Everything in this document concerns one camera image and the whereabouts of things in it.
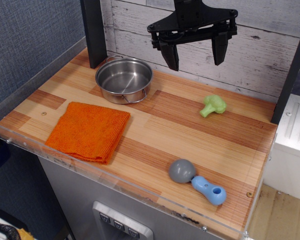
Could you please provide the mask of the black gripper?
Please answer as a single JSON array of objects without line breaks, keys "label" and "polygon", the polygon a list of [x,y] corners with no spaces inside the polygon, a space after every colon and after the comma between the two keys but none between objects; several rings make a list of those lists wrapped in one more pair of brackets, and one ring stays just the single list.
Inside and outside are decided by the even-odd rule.
[{"label": "black gripper", "polygon": [[174,8],[169,16],[147,27],[153,48],[160,48],[167,66],[179,70],[176,45],[209,39],[212,39],[214,64],[223,63],[228,39],[238,34],[238,11],[210,7],[201,0],[175,0]]}]

